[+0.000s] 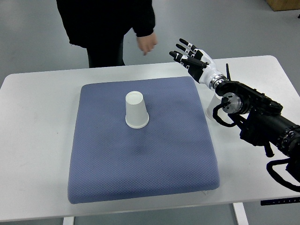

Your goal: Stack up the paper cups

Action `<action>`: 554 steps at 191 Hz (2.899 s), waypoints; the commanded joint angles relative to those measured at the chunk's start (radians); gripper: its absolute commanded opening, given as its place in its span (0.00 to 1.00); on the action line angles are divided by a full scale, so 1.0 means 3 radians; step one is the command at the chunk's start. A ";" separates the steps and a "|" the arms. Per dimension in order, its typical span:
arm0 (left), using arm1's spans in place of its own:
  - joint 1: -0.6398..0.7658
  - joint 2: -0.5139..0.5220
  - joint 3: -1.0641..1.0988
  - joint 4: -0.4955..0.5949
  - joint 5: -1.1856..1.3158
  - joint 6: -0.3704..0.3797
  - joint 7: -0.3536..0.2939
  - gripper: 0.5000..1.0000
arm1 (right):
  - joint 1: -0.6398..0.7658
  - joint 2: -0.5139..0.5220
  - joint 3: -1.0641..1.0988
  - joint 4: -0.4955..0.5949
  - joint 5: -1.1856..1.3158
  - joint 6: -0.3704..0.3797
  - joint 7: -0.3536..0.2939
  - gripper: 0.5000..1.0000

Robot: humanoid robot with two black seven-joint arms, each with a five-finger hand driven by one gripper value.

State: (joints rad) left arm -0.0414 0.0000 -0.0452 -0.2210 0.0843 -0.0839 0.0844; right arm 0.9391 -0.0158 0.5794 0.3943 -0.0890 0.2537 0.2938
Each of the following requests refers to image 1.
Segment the person's bare hand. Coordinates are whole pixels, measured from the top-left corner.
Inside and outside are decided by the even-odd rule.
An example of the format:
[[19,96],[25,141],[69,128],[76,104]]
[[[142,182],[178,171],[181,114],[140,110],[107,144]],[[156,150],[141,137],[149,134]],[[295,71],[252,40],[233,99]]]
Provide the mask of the person's bare hand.
[[155,32],[148,36],[137,37],[136,40],[138,47],[142,51],[144,56],[151,52],[158,44],[158,39]]

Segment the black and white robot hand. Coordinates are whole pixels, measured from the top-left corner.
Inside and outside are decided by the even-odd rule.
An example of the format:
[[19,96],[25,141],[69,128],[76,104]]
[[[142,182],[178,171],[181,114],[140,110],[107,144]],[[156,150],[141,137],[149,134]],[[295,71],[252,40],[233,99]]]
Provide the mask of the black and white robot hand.
[[180,52],[170,51],[169,55],[175,62],[186,68],[197,83],[205,84],[209,89],[214,90],[221,82],[227,80],[204,50],[182,38],[179,41],[180,44],[176,44],[176,47]]

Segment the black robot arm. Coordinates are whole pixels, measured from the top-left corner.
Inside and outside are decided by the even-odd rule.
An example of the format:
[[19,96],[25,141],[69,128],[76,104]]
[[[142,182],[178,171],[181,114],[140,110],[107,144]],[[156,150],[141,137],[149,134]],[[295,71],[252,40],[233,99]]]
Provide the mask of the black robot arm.
[[230,75],[215,82],[213,88],[222,100],[213,109],[213,118],[225,127],[238,126],[240,138],[253,146],[263,146],[267,157],[274,156],[271,145],[287,156],[266,165],[270,176],[282,186],[299,192],[300,187],[284,180],[274,166],[285,165],[286,171],[300,180],[300,127],[281,115],[282,105]]

